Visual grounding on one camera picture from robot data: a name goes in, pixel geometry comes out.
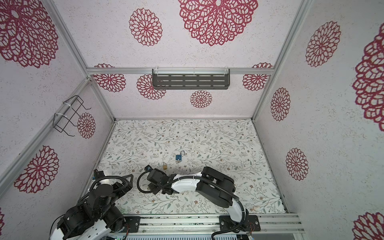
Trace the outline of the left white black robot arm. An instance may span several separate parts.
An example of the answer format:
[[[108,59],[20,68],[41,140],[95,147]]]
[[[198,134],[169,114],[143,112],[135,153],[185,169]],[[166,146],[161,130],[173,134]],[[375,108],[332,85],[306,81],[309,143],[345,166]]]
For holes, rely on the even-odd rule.
[[[60,217],[51,240],[101,240],[128,228],[116,201],[133,188],[133,175],[106,176],[94,170],[88,193]]]

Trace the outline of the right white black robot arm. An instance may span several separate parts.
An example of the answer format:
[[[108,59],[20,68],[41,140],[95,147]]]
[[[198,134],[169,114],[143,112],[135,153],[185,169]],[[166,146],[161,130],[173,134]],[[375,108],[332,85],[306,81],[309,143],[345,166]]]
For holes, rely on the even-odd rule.
[[[221,233],[246,231],[249,223],[249,212],[244,208],[240,198],[235,195],[235,182],[229,176],[204,167],[201,172],[192,175],[167,175],[159,169],[145,167],[148,174],[148,191],[139,189],[142,193],[162,193],[163,195],[197,192],[216,206],[229,213],[230,220],[224,222]]]

